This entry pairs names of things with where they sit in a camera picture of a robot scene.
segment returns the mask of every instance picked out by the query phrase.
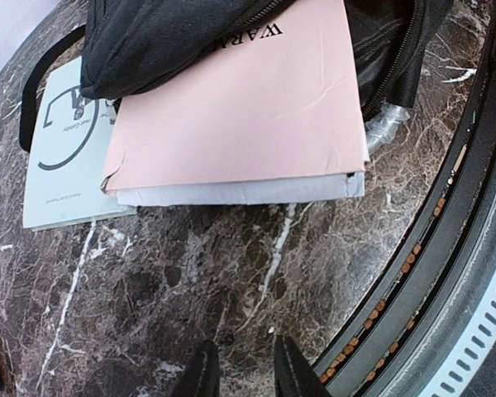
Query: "black strap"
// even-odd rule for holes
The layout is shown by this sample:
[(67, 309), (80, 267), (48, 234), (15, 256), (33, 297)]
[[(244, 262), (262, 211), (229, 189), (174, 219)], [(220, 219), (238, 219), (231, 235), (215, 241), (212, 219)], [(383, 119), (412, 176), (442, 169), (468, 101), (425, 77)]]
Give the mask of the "black strap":
[(31, 71), (22, 91), (21, 115), (20, 115), (20, 146), (24, 151), (31, 150), (33, 142), (33, 132), (35, 131), (36, 115), (38, 109), (36, 106), (36, 90), (41, 83), (46, 71), (68, 48), (75, 44), (84, 36), (84, 27), (82, 25), (73, 29), (67, 36), (62, 38), (57, 44), (53, 45), (42, 56), (41, 60)]

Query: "marble surface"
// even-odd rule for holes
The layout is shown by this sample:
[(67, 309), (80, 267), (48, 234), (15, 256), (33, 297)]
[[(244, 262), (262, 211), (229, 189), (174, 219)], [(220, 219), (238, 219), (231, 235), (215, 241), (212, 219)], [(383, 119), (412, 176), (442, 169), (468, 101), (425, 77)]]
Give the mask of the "marble surface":
[(428, 47), (414, 118), (375, 154), (361, 200), (149, 208), (25, 231), (21, 89), (41, 54), (84, 20), (85, 5), (64, 0), (0, 74), (3, 395), (168, 395), (204, 338), (220, 347), (224, 395), (274, 395), (274, 335), (292, 336), (314, 360), (426, 197), (475, 74), (487, 3), (456, 1)]

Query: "black bag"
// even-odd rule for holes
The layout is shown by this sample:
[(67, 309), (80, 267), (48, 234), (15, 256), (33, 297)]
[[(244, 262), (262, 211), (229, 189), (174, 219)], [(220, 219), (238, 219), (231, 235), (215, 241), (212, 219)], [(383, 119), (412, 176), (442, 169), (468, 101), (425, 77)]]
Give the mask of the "black bag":
[[(215, 40), (259, 26), (294, 1), (304, 0), (90, 0), (86, 28), (52, 47), (26, 83), (21, 147), (31, 148), (38, 83), (84, 33), (81, 94), (115, 99), (158, 87), (210, 52)], [(413, 106), (425, 47), (452, 3), (345, 0), (365, 120), (385, 99)]]

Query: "brown marble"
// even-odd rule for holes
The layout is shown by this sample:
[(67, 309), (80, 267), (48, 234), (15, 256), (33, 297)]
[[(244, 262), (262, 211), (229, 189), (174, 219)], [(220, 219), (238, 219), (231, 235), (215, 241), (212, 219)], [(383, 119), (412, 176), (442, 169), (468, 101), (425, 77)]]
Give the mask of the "brown marble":
[(455, 3), (428, 48), (414, 118), (375, 154), (361, 200), (148, 208), (94, 225), (25, 231), (22, 85), (41, 54), (84, 20), (85, 4), (64, 0), (0, 74), (4, 395), (168, 395), (204, 338), (220, 347), (224, 395), (273, 395), (274, 335), (294, 337), (315, 359), (426, 197), (470, 88), (487, 3)]

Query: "green notebook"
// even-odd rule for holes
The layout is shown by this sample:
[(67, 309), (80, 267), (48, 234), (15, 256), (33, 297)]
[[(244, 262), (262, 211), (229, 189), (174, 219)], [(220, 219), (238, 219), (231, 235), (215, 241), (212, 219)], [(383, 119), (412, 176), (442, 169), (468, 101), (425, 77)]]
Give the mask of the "green notebook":
[(78, 58), (48, 78), (27, 167), (24, 228), (136, 213), (100, 189), (113, 125), (106, 101), (80, 95), (80, 69)]

